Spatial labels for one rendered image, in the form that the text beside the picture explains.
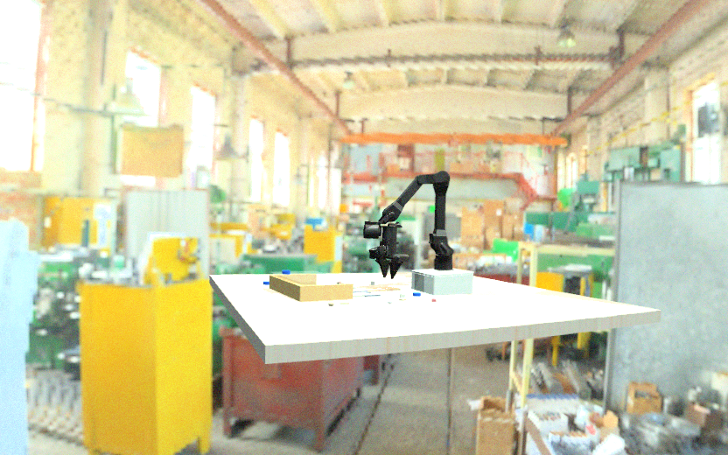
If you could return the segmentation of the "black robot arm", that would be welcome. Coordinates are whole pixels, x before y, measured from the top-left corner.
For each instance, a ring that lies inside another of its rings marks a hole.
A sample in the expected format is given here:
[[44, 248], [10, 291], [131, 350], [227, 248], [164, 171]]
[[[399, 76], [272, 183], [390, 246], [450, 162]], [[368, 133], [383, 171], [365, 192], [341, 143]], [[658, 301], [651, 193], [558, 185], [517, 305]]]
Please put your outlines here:
[[[363, 229], [363, 237], [369, 239], [378, 239], [382, 235], [382, 239], [396, 239], [397, 228], [402, 228], [399, 222], [389, 223], [387, 226], [381, 226], [389, 221], [396, 221], [401, 214], [404, 206], [412, 198], [423, 184], [433, 184], [436, 194], [435, 199], [435, 227], [433, 234], [430, 233], [430, 246], [436, 253], [435, 269], [438, 271], [452, 271], [452, 254], [453, 250], [449, 247], [447, 233], [445, 231], [445, 214], [446, 214], [446, 191], [449, 185], [450, 175], [447, 171], [438, 171], [432, 174], [419, 174], [405, 189], [400, 197], [386, 207], [382, 212], [382, 217], [377, 222], [365, 221]], [[389, 245], [385, 242], [380, 246], [369, 249], [370, 257], [379, 257], [382, 255], [389, 256]]]

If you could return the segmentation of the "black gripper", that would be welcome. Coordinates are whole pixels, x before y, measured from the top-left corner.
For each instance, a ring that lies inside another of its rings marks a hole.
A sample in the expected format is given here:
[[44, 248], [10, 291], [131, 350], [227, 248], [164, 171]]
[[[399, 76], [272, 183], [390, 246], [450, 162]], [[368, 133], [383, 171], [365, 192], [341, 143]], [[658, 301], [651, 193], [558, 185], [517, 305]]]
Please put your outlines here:
[[[399, 254], [399, 252], [396, 252], [396, 244], [399, 244], [399, 241], [396, 241], [396, 239], [382, 239], [382, 241], [380, 241], [380, 244], [384, 245], [385, 242], [388, 245], [389, 255], [381, 255], [379, 257], [376, 257], [375, 261], [378, 262], [381, 267], [381, 273], [383, 275], [383, 278], [386, 278], [390, 265], [390, 278], [394, 279], [396, 272], [399, 270], [402, 263], [409, 262], [410, 257], [409, 255]], [[392, 260], [390, 261], [387, 259]]]

